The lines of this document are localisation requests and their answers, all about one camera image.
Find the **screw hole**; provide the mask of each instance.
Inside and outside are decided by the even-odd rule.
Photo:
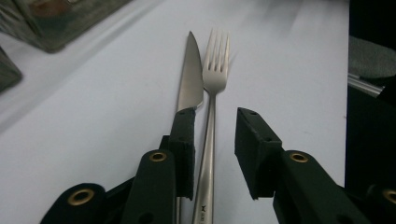
[[[95,192],[91,189],[79,189],[70,195],[67,202],[73,206],[82,205],[89,202],[93,198],[94,194]]]
[[[149,224],[152,223],[153,220],[154,220],[154,215],[152,215],[151,213],[145,213],[142,216],[140,216],[139,223]]]
[[[292,160],[297,161],[297,162],[308,162],[308,158],[300,153],[292,153],[290,154],[290,157]]]
[[[149,156],[151,161],[164,161],[166,160],[166,154],[163,152],[155,152]]]
[[[383,191],[383,194],[384,194],[385,198],[388,199],[388,201],[396,204],[396,191],[395,190],[385,189]]]
[[[353,220],[350,217],[344,215],[337,216],[337,222],[340,224],[353,224]]]

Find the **knife blade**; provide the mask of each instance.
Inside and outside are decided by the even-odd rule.
[[[201,55],[192,32],[187,39],[183,72],[178,92],[177,111],[193,107],[196,109],[204,100]]]

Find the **white tablecloth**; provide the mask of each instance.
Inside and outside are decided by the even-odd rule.
[[[218,97],[215,223],[277,223],[272,199],[250,198],[233,154],[238,106],[343,185],[348,1],[134,0],[56,54],[0,35],[23,72],[0,95],[1,223],[39,223],[76,184],[109,190],[134,176],[170,133],[189,31],[203,56],[212,28],[231,35]],[[197,164],[206,103],[195,123]],[[185,200],[183,223],[192,207]]]

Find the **fork tines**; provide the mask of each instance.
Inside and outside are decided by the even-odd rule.
[[[229,34],[226,32],[212,30],[206,48],[204,68],[227,74],[229,51]]]

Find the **fork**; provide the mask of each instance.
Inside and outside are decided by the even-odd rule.
[[[204,88],[209,95],[209,109],[192,224],[213,223],[216,95],[224,91],[227,84],[229,51],[230,39],[228,34],[219,34],[219,32],[212,30],[207,44],[202,73]]]

